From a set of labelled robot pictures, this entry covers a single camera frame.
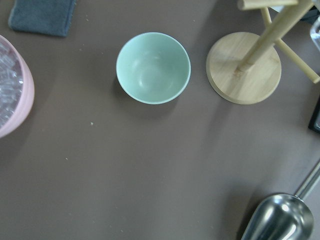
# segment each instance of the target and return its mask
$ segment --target metal scoop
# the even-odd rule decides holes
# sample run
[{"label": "metal scoop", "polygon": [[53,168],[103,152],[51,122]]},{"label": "metal scoop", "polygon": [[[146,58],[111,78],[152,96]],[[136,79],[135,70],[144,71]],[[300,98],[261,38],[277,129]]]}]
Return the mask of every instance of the metal scoop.
[{"label": "metal scoop", "polygon": [[304,199],[319,179],[320,160],[294,195],[272,195],[259,204],[241,240],[307,240],[314,217]]}]

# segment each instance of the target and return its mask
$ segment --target gray tabletop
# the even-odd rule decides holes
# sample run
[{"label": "gray tabletop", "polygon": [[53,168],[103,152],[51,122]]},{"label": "gray tabletop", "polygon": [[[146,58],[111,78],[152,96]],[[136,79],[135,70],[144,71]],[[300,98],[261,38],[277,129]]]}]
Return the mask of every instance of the gray tabletop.
[{"label": "gray tabletop", "polygon": [[[260,103],[230,103],[207,79],[212,45],[261,34],[259,11],[234,0],[78,0],[63,38],[10,30],[12,6],[0,1],[0,34],[28,64],[35,100],[0,139],[0,239],[238,240],[262,199],[293,194],[319,160],[308,123],[320,84],[278,49],[281,81]],[[299,22],[283,40],[320,72],[310,27]],[[144,32],[189,54],[190,82],[171,102],[137,102],[118,83],[121,47]],[[312,240],[319,195],[305,201]]]}]

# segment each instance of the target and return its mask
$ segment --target scoop handle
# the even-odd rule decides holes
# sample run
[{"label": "scoop handle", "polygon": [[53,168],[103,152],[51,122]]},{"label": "scoop handle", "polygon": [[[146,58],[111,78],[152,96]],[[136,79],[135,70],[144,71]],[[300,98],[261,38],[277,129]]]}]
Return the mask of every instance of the scoop handle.
[{"label": "scoop handle", "polygon": [[317,184],[318,180],[320,179],[320,160],[315,165],[313,170],[309,173],[306,177],[304,182],[301,184],[299,189],[295,192],[295,196],[304,200],[307,198],[309,193],[314,189],[314,186]]}]

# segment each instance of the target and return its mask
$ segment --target folded cloth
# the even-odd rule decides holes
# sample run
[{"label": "folded cloth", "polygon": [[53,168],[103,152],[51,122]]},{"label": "folded cloth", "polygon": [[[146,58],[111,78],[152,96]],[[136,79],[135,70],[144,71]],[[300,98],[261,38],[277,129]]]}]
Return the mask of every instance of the folded cloth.
[{"label": "folded cloth", "polygon": [[76,0],[15,0],[9,27],[16,31],[65,37]]}]

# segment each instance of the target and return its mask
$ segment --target pink bowl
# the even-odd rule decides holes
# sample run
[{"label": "pink bowl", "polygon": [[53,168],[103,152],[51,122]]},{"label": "pink bowl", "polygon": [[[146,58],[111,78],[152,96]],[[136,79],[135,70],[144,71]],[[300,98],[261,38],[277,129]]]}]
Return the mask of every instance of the pink bowl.
[{"label": "pink bowl", "polygon": [[32,108],[32,105],[34,103],[35,85],[34,85],[34,80],[32,78],[31,72],[25,60],[21,57],[21,55],[14,48],[14,46],[1,35],[0,35],[0,43],[2,43],[5,46],[9,46],[10,50],[15,53],[21,68],[22,79],[23,79],[21,95],[16,105],[16,108],[14,109],[14,112],[11,115],[11,117],[0,128],[0,138],[2,138],[5,135],[11,133],[17,127],[19,127],[28,116]]}]

